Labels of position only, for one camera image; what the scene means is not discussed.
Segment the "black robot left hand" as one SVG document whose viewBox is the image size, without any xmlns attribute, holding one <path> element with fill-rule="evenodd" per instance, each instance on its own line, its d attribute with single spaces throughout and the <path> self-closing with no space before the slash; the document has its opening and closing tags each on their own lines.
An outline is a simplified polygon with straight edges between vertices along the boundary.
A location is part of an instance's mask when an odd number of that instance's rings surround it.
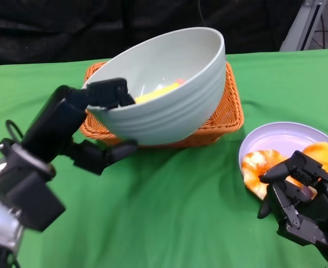
<svg viewBox="0 0 328 268">
<path fill-rule="evenodd" d="M 72 136 L 87 118 L 88 106 L 110 110 L 133 103 L 123 78 L 93 82 L 85 89 L 61 85 L 38 113 L 21 145 L 45 162 L 65 155 L 75 166 L 100 175 L 106 167 L 133 154 L 137 142 L 123 141 L 103 150 L 87 140 L 75 143 Z"/>
</svg>

